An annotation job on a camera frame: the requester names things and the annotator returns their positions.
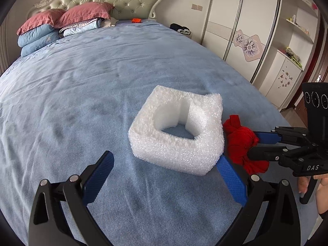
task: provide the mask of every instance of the flower decal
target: flower decal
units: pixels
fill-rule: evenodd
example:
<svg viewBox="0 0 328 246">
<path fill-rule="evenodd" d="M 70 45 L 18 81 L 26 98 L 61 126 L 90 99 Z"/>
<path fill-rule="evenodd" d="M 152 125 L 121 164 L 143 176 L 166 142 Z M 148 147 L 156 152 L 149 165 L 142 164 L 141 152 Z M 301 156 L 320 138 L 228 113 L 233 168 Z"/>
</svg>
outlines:
<svg viewBox="0 0 328 246">
<path fill-rule="evenodd" d="M 244 41 L 244 34 L 241 30 L 237 31 L 233 37 L 233 44 L 237 47 L 241 47 L 242 46 L 242 42 Z"/>
<path fill-rule="evenodd" d="M 258 35 L 248 37 L 241 30 L 236 31 L 233 36 L 232 43 L 237 47 L 241 47 L 246 62 L 260 59 L 263 54 L 263 45 Z"/>
<path fill-rule="evenodd" d="M 247 39 L 242 43 L 242 49 L 245 55 L 248 57 L 254 57 L 258 52 L 259 46 L 256 41 Z"/>
<path fill-rule="evenodd" d="M 241 43 L 244 40 L 244 37 L 241 34 L 237 34 L 235 40 L 237 43 Z"/>
</svg>

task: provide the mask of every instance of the wall shelf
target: wall shelf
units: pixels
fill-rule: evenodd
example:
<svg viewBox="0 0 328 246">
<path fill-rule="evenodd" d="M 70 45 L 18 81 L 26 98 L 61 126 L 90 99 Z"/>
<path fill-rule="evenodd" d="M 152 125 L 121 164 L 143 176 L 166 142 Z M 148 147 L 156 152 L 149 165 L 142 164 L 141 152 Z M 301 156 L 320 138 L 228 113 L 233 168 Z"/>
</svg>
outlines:
<svg viewBox="0 0 328 246">
<path fill-rule="evenodd" d="M 301 30 L 301 28 L 299 26 L 297 26 L 295 23 L 291 22 L 288 19 L 286 19 L 286 21 L 289 22 L 293 26 L 294 31 L 296 31 L 299 35 L 301 35 L 303 38 L 305 38 L 308 42 L 313 44 L 311 37 L 308 34 L 306 34 L 303 30 Z"/>
<path fill-rule="evenodd" d="M 309 4 L 306 3 L 306 1 L 296 0 L 296 2 L 297 2 L 297 6 L 300 9 L 302 9 L 302 10 L 308 12 L 309 14 L 311 14 L 312 16 L 318 18 L 318 15 L 317 15 L 318 10 L 314 10 Z"/>
</svg>

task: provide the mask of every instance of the blue comforter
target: blue comforter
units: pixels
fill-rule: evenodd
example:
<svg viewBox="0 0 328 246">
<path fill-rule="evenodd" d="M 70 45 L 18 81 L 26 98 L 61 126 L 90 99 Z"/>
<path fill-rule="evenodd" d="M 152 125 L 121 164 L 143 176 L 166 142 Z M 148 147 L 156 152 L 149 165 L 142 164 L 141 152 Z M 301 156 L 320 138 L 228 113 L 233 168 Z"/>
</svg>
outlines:
<svg viewBox="0 0 328 246">
<path fill-rule="evenodd" d="M 40 180 L 65 181 L 105 150 L 114 153 L 115 166 L 88 208 L 115 246 L 218 242 L 240 205 L 216 168 L 197 177 L 132 154 L 128 129 L 159 84 L 220 93 L 222 121 L 238 114 L 242 125 L 253 130 L 288 125 L 219 57 L 156 22 L 122 22 L 58 40 L 18 59 L 0 78 L 0 209 L 25 244 Z M 262 177 L 290 180 L 298 201 L 289 169 L 272 163 Z M 316 206 L 297 206 L 304 243 L 317 217 Z M 67 206 L 64 210 L 75 238 L 83 240 Z"/>
</svg>

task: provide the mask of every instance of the screw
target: screw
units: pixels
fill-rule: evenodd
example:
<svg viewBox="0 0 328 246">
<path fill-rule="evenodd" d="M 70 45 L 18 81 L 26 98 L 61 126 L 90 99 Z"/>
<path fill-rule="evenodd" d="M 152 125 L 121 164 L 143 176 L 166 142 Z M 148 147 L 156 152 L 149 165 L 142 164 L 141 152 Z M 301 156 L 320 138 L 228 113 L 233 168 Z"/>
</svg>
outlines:
<svg viewBox="0 0 328 246">
<path fill-rule="evenodd" d="M 41 182 L 40 182 L 40 185 L 41 186 L 45 186 L 48 184 L 48 180 L 47 179 L 42 179 Z"/>
<path fill-rule="evenodd" d="M 70 182 L 75 182 L 75 181 L 77 181 L 79 179 L 79 176 L 78 175 L 73 175 L 73 176 L 71 176 L 70 178 L 69 178 L 69 181 Z"/>
<path fill-rule="evenodd" d="M 288 186 L 289 185 L 289 182 L 286 180 L 286 179 L 283 179 L 281 181 L 281 183 L 284 185 L 284 186 Z"/>
<path fill-rule="evenodd" d="M 258 175 L 251 175 L 251 179 L 253 181 L 259 181 L 260 180 L 260 177 Z"/>
</svg>

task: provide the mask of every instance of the wardrobe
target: wardrobe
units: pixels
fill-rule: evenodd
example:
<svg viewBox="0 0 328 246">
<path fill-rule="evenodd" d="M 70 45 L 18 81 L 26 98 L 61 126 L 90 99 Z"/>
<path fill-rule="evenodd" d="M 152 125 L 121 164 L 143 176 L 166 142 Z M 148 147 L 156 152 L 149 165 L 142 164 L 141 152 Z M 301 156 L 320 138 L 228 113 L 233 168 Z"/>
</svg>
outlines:
<svg viewBox="0 0 328 246">
<path fill-rule="evenodd" d="M 251 83 L 275 29 L 280 0 L 212 0 L 202 45 Z"/>
</svg>

